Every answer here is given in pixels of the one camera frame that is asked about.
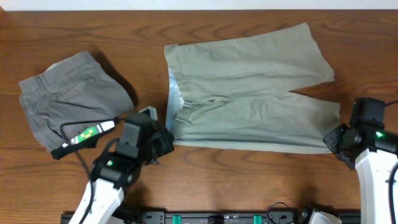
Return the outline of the khaki green shorts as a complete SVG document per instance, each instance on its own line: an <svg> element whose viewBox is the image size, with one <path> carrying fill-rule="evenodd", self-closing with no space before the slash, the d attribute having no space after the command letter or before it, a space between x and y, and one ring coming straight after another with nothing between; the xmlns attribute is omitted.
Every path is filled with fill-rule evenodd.
<svg viewBox="0 0 398 224"><path fill-rule="evenodd" d="M301 95L335 73L308 24L238 39L164 49L168 121L175 144L324 154L340 104Z"/></svg>

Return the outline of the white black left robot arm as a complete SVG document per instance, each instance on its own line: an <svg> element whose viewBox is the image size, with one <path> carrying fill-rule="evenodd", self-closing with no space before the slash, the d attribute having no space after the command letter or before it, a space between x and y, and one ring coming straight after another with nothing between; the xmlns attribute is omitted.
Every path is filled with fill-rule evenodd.
<svg viewBox="0 0 398 224"><path fill-rule="evenodd" d="M88 171L89 182L70 223L107 223L138 180L143 166L174 150L174 136L158 121L124 122Z"/></svg>

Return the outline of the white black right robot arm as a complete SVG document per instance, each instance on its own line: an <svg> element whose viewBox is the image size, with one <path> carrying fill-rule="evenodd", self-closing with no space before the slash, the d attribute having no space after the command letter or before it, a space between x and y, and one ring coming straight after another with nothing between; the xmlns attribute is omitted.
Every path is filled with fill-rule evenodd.
<svg viewBox="0 0 398 224"><path fill-rule="evenodd" d="M358 175L360 222L397 223L397 134L342 124L323 142Z"/></svg>

